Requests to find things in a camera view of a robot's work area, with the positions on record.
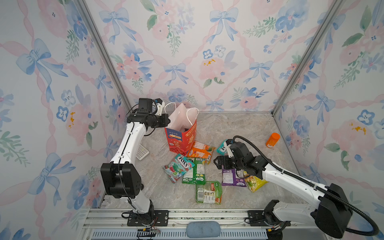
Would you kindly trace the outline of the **purple candy bag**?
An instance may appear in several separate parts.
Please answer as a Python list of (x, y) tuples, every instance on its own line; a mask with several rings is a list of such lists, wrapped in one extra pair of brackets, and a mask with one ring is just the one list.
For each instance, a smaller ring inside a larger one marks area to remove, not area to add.
[(242, 170), (222, 170), (222, 186), (246, 187), (245, 175)]

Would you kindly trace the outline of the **orange snack packet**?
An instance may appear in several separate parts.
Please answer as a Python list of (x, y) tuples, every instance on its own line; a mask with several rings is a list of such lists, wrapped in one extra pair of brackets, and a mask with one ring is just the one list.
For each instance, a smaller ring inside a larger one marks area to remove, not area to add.
[(187, 158), (201, 159), (201, 161), (203, 161), (204, 164), (209, 164), (211, 162), (211, 158), (215, 150), (216, 150), (215, 147), (203, 144), (198, 141), (194, 141), (192, 148), (187, 153)]

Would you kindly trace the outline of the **green candy bag label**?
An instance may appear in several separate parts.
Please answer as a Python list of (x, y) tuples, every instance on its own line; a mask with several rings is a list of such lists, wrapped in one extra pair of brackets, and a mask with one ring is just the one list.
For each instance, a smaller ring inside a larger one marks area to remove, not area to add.
[(182, 183), (189, 185), (205, 185), (205, 160), (201, 158), (193, 158), (190, 160), (193, 160), (195, 165), (183, 176)]

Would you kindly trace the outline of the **red paper gift bag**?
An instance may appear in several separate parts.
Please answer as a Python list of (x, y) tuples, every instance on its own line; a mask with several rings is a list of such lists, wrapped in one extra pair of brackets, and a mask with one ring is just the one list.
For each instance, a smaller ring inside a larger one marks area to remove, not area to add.
[(186, 108), (180, 104), (171, 113), (171, 122), (165, 127), (166, 138), (171, 152), (186, 156), (194, 145), (197, 133), (198, 108)]

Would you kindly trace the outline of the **teal Fox's candy bag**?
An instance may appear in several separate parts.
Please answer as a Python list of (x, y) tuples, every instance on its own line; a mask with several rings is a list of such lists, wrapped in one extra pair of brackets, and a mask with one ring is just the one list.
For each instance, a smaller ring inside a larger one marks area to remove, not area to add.
[(228, 154), (228, 151), (227, 151), (227, 146), (228, 146), (227, 141), (228, 141), (228, 140), (224, 140), (224, 141), (221, 143), (220, 147), (217, 148), (217, 153), (218, 153), (219, 155), (225, 156), (225, 155)]

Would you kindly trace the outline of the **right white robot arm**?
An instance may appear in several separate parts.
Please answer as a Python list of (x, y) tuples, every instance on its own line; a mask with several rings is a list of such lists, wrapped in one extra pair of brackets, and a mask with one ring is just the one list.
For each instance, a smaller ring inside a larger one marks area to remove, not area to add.
[(330, 237), (343, 237), (353, 211), (346, 206), (347, 198), (341, 187), (303, 179), (272, 162), (260, 150), (258, 156), (254, 156), (244, 143), (227, 140), (225, 148), (227, 155), (214, 159), (219, 170), (245, 171), (252, 177), (290, 191), (306, 202), (287, 204), (271, 200), (262, 214), (249, 218), (250, 225), (264, 223), (273, 227), (272, 232), (276, 227), (281, 232), (292, 222), (314, 224)]

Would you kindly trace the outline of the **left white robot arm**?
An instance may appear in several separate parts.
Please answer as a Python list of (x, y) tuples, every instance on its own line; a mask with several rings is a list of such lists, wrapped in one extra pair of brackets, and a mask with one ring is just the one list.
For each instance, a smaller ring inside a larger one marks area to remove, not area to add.
[(127, 198), (135, 214), (147, 214), (153, 208), (152, 201), (142, 192), (142, 178), (135, 167), (139, 146), (148, 128), (165, 128), (170, 122), (168, 114), (129, 115), (117, 153), (109, 163), (102, 164), (101, 175), (106, 194), (116, 199)]

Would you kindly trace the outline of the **green snack bag barcode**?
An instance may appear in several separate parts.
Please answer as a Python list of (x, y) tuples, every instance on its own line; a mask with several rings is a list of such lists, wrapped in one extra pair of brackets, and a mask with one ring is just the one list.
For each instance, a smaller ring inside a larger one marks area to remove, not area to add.
[(206, 181), (204, 185), (196, 185), (196, 202), (199, 204), (222, 203), (222, 185), (218, 181)]

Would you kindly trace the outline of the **yellow snack bag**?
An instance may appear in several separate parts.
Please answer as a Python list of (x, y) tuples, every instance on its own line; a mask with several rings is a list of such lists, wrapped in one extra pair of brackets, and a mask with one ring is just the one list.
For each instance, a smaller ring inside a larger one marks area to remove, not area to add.
[(266, 180), (261, 180), (255, 176), (251, 176), (246, 171), (243, 171), (245, 182), (252, 193), (255, 193), (261, 187), (263, 187), (268, 182)]

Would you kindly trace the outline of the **white scientific calculator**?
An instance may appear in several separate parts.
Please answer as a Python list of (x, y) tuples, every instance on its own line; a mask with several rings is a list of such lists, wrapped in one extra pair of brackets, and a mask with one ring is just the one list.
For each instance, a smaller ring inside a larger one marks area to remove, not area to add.
[(137, 151), (137, 154), (136, 154), (136, 158), (139, 161), (142, 161), (149, 154), (150, 154), (150, 152), (145, 147), (143, 147), (142, 145), (139, 145), (138, 151)]

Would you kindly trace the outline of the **orange pill bottle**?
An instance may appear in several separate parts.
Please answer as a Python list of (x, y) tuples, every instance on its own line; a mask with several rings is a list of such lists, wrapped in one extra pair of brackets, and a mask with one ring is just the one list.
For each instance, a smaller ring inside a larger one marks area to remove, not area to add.
[(272, 133), (266, 142), (266, 147), (273, 148), (279, 141), (280, 137), (281, 136), (278, 133)]

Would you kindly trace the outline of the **grey blue foam pad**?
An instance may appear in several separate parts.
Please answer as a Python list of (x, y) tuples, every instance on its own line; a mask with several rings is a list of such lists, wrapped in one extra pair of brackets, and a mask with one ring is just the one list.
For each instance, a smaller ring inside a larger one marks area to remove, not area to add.
[(191, 222), (186, 228), (187, 237), (197, 238), (215, 238), (221, 234), (220, 224), (215, 221)]

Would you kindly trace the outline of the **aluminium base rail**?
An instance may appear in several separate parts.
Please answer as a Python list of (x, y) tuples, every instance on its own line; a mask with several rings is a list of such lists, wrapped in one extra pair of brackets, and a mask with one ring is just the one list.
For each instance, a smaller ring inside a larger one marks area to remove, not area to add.
[[(129, 227), (122, 217), (125, 209), (92, 209), (81, 229), (80, 240), (149, 240), (140, 227)], [(252, 227), (245, 222), (246, 209), (170, 209), (167, 226), (155, 224), (155, 240), (187, 240), (192, 222), (214, 221), (220, 225), (218, 240), (268, 240), (267, 227)], [(329, 240), (315, 226), (293, 222), (283, 232), (284, 240)]]

